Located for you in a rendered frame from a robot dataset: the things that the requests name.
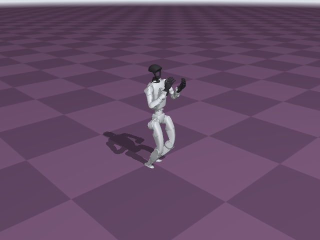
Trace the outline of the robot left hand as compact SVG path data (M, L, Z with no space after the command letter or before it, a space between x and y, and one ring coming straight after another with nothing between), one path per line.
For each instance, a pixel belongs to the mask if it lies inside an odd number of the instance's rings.
M182 89L184 89L186 87L186 81L184 78L181 78L181 84L179 86L177 86L177 93L179 93Z

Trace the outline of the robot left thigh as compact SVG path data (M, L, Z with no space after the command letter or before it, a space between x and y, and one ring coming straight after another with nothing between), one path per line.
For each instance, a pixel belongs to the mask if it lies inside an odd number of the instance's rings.
M173 147L173 145L175 143L175 137L176 137L175 127L174 127L174 124L173 124L171 117L168 115L165 115L165 118L164 118L164 121L162 122L162 124L166 124L165 131L166 131L167 136L169 138L169 140L167 140L165 142L165 146L168 149L170 149Z

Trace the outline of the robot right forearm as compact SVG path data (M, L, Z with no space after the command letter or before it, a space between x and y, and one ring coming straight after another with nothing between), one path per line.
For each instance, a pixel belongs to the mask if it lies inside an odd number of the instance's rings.
M161 102L162 102L163 100L165 100L166 97L168 96L168 95L166 96L166 94L167 94L167 92L166 92L166 91L163 91L162 94L161 94L157 99L155 99L154 101L152 101L152 102L149 104L149 107L150 107L150 108L153 108L153 107L155 107L156 105L160 105Z

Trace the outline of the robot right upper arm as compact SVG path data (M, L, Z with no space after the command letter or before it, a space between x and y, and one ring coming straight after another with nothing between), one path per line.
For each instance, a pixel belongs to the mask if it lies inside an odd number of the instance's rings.
M152 110L156 109L156 107L157 107L157 106L155 106L155 107L152 107L152 108L151 108L151 107L149 106L149 104L153 101L153 94L152 94L153 91L154 91L154 90L153 90L153 88L152 88L151 85L149 85L148 87L146 87L146 88L144 89L144 93L145 93L145 95L146 95L148 107L149 107L150 109L152 109Z

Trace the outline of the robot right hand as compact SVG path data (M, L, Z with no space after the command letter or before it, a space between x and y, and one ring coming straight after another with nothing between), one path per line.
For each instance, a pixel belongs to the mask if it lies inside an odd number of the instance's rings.
M168 79L165 80L164 82L164 87L165 89L163 91L167 92L166 93L166 96L169 94L169 89L172 87L172 84L176 81L174 80L174 78L172 79L173 77L169 77ZM174 81L173 81L174 80ZM172 82L173 81L173 82Z

